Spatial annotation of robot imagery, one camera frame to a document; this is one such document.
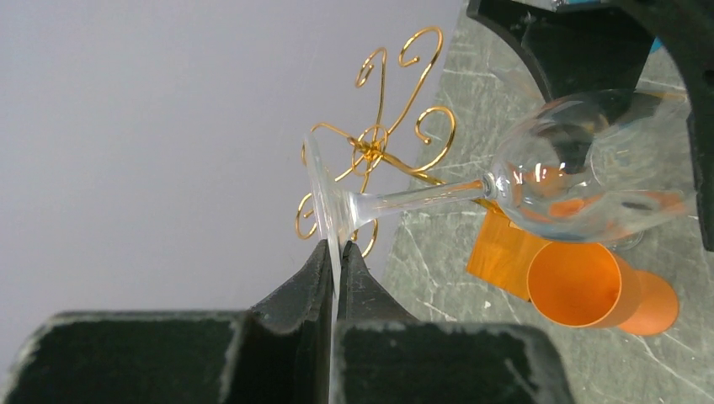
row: wall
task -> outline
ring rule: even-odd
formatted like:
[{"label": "wall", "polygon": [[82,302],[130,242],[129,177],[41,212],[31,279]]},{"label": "wall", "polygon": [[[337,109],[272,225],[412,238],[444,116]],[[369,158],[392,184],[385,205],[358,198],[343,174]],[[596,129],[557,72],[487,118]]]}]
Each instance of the wall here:
[{"label": "wall", "polygon": [[[302,135],[321,120],[356,134],[371,125],[377,81],[353,81],[380,45],[394,120],[421,72],[397,67],[399,49],[435,24],[445,53],[460,6],[3,2],[0,368],[58,311],[237,309],[288,279],[317,241],[293,231],[309,187]],[[415,53],[434,39],[424,44]],[[407,162],[439,72],[392,138]],[[342,167],[345,142],[323,139]],[[377,171],[369,191],[407,186]],[[382,222],[377,273],[395,223]]]}]

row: orange cup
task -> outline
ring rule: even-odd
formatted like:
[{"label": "orange cup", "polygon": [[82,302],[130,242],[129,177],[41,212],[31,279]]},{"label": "orange cup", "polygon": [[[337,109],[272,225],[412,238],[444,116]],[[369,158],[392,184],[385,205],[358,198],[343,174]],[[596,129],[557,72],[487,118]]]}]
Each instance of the orange cup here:
[{"label": "orange cup", "polygon": [[526,283],[533,306],[566,327],[619,327],[647,336],[666,331],[679,314],[672,286],[600,244],[546,244]]}]

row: marble countertop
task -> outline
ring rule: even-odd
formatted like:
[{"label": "marble countertop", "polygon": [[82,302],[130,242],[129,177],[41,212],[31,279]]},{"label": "marble countertop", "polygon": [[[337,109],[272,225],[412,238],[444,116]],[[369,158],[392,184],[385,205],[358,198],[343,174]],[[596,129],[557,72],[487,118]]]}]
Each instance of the marble countertop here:
[{"label": "marble countertop", "polygon": [[[489,57],[505,46],[462,10],[434,101],[452,108],[458,129],[452,150],[433,175],[459,181],[483,173],[500,136],[540,105],[488,71]],[[664,50],[651,56],[642,77],[642,84],[650,87],[682,90]],[[440,150],[449,124],[434,118],[426,127],[434,142],[424,147],[418,162],[431,160]],[[416,181],[410,185],[423,186]],[[647,231],[638,246],[621,253],[634,268],[666,278],[680,298],[674,326],[641,338],[616,328],[559,327],[530,303],[467,274],[484,215],[470,202],[402,214],[382,280],[385,288],[423,320],[539,327],[558,347],[580,404],[714,403],[714,254],[701,247],[695,218]]]}]

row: wine glass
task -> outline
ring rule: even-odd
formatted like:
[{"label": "wine glass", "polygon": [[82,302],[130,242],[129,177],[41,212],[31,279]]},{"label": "wine glass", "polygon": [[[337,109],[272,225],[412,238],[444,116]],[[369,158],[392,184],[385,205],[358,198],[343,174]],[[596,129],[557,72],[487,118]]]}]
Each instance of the wine glass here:
[{"label": "wine glass", "polygon": [[604,90],[554,100],[516,124],[472,181],[395,194],[335,185],[314,135],[306,163],[338,288],[349,235],[384,215],[490,199],[519,228],[559,242],[614,242],[695,211],[686,98]]}]

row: gold mug tree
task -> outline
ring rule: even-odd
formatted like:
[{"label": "gold mug tree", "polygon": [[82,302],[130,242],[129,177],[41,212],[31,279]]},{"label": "gold mug tree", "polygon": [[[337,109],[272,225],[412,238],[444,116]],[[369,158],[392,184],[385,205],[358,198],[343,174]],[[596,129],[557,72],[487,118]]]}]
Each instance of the gold mug tree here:
[{"label": "gold mug tree", "polygon": [[[441,48],[444,44],[444,36],[441,32],[441,29],[438,27],[427,27],[424,29],[421,29],[419,32],[416,34],[412,35],[411,38],[407,40],[407,42],[404,44],[402,47],[402,50],[399,52],[399,57],[397,58],[397,63],[400,67],[409,67],[411,65],[414,65],[416,63],[419,63],[421,61],[420,56],[415,56],[412,59],[406,60],[405,59],[405,54],[407,53],[409,47],[412,45],[412,43],[422,37],[423,35],[426,35],[427,33],[434,33],[437,35],[438,40],[436,43],[436,47],[434,49],[434,53],[431,56],[431,59],[427,63],[427,65],[424,67],[424,70],[422,71],[421,76],[419,77],[419,80],[417,81],[416,85],[414,86],[414,90],[412,91],[411,96],[405,103],[404,107],[402,108],[402,112],[398,115],[398,117],[394,120],[394,122],[386,126],[382,122],[382,112],[384,110],[384,99],[385,99],[385,82],[386,82],[386,61],[387,61],[387,52],[386,48],[380,47],[377,48],[374,52],[371,53],[365,60],[365,62],[362,64],[362,67],[360,68],[360,72],[357,74],[357,78],[354,80],[354,86],[356,88],[362,88],[367,81],[370,78],[370,75],[375,69],[375,61],[377,63],[381,63],[380,66],[380,94],[379,94],[379,106],[377,108],[377,115],[375,119],[375,123],[369,127],[367,127],[365,130],[362,131],[362,133],[359,136],[352,136],[350,133],[339,129],[338,127],[334,125],[330,125],[327,122],[320,122],[316,125],[314,125],[311,128],[311,131],[314,132],[317,129],[324,128],[332,131],[333,133],[337,133],[344,137],[344,139],[347,141],[347,144],[352,147],[352,157],[350,161],[349,167],[344,170],[341,174],[339,174],[334,180],[335,182],[341,181],[345,178],[347,178],[351,173],[355,176],[362,177],[362,185],[360,186],[360,192],[364,193],[367,190],[367,185],[370,182],[370,176],[374,169],[377,167],[377,165],[380,162],[387,162],[388,164],[392,165],[393,167],[398,168],[400,171],[402,171],[405,174],[408,174],[414,178],[417,178],[419,180],[424,181],[425,183],[429,183],[432,185],[439,185],[442,183],[445,183],[445,181],[442,181],[439,178],[435,178],[429,174],[427,174],[428,170],[430,170],[432,167],[434,167],[436,164],[441,162],[441,160],[444,159],[446,156],[446,153],[449,152],[451,149],[451,145],[454,142],[454,136],[456,135],[456,119],[454,117],[454,113],[447,107],[443,105],[436,105],[427,108],[424,112],[422,112],[419,117],[417,118],[416,123],[414,124],[414,134],[425,144],[429,145],[431,144],[431,138],[427,135],[424,134],[424,132],[421,129],[421,125],[424,122],[424,120],[433,113],[441,113],[446,116],[446,118],[449,119],[450,121],[450,132],[449,132],[449,137],[447,138],[444,146],[442,147],[441,151],[436,155],[436,157],[431,160],[430,162],[424,164],[421,167],[412,167],[400,160],[398,157],[394,156],[393,154],[389,153],[386,151],[387,144],[389,142],[389,137],[394,133],[394,131],[397,129],[397,127],[404,121],[404,118],[407,116],[407,113],[409,110],[412,108],[412,104],[414,102],[414,99],[418,96],[419,92],[421,91],[422,86],[424,85],[424,82],[426,81],[426,77],[429,75],[431,72],[432,67],[434,66],[434,63],[436,60],[439,58],[439,55],[441,53]],[[301,160],[303,165],[306,164],[305,161],[305,145],[302,146],[301,149]],[[317,229],[317,223],[313,223],[312,227],[308,232],[303,232],[301,230],[301,222],[303,220],[306,220],[310,218],[310,216],[313,215],[314,211],[313,210],[306,210],[306,204],[307,201],[312,197],[312,194],[308,193],[306,194],[302,200],[300,201],[300,204],[298,205],[297,208],[297,214],[295,218],[295,231],[297,233],[297,236],[303,240],[306,240],[310,238],[313,234],[315,234],[315,231]],[[476,200],[476,203],[483,205],[484,207],[487,207],[489,209],[494,209],[495,205],[492,205],[491,202],[488,202],[486,200]],[[370,239],[369,244],[367,247],[364,248],[362,252],[362,256],[366,257],[369,255],[371,252],[372,248],[375,245],[376,239],[377,239],[377,234],[379,232],[379,223],[378,220],[372,221],[373,224],[373,229],[372,229],[372,236]],[[358,237],[358,231],[355,231],[352,234],[351,240],[352,241],[357,241]]]}]

